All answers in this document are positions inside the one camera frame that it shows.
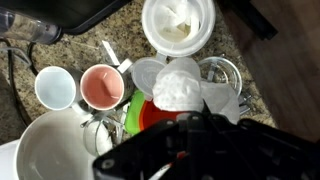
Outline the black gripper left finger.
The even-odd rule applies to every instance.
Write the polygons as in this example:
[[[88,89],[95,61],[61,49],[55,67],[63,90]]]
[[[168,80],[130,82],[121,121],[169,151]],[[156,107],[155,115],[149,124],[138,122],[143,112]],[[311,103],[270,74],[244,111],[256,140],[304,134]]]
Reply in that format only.
[[[180,124],[160,120],[92,163],[94,180],[145,180],[172,163],[184,149]]]

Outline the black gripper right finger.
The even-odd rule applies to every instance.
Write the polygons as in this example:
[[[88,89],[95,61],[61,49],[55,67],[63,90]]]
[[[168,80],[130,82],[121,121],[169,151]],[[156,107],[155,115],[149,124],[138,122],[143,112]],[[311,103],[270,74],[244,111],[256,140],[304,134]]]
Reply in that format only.
[[[320,180],[319,145],[244,118],[203,116],[212,132],[214,163],[224,178],[238,180]]]

